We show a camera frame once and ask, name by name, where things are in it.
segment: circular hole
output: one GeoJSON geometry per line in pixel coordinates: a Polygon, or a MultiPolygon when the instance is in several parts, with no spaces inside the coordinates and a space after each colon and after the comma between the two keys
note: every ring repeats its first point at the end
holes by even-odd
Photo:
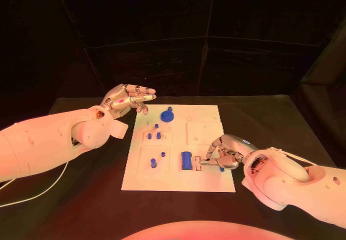
{"type": "Polygon", "coordinates": [[[265,161],[260,157],[255,159],[255,161],[250,164],[250,169],[258,170],[265,164],[265,161]]]}
{"type": "Polygon", "coordinates": [[[332,182],[334,182],[334,184],[340,185],[340,180],[335,176],[332,177],[332,182]]]}

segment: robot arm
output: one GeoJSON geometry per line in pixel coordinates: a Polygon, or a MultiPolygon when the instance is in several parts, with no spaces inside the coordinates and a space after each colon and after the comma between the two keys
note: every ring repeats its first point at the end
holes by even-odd
{"type": "Polygon", "coordinates": [[[302,167],[308,162],[275,148],[258,150],[242,138],[221,135],[211,143],[200,165],[234,169],[243,163],[242,185],[258,200],[279,211],[286,205],[301,208],[314,218],[346,228],[346,170],[302,167]],[[208,158],[217,149],[219,158],[208,158]]]}
{"type": "Polygon", "coordinates": [[[112,135],[122,139],[126,124],[115,120],[131,108],[147,114],[144,101],[155,90],[119,84],[99,105],[14,123],[0,131],[0,182],[38,174],[99,148],[112,135]]]}

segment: black table surface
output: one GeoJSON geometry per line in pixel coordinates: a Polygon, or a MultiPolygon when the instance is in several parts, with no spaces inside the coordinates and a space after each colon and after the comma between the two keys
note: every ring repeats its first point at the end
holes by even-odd
{"type": "MultiPolygon", "coordinates": [[[[50,114],[87,108],[100,100],[59,98],[50,114]]],[[[217,105],[224,133],[245,138],[258,148],[279,148],[334,167],[285,95],[158,97],[148,103],[217,105]]],[[[234,193],[121,191],[135,111],[118,120],[128,124],[123,139],[109,137],[102,147],[69,162],[46,194],[0,208],[0,239],[121,239],[152,226],[196,220],[249,225],[301,240],[346,239],[346,229],[318,221],[296,207],[288,205],[282,211],[268,208],[240,184],[240,167],[232,171],[234,193]]],[[[61,168],[63,165],[17,179],[0,191],[0,204],[38,194],[56,180],[61,168]]]]}

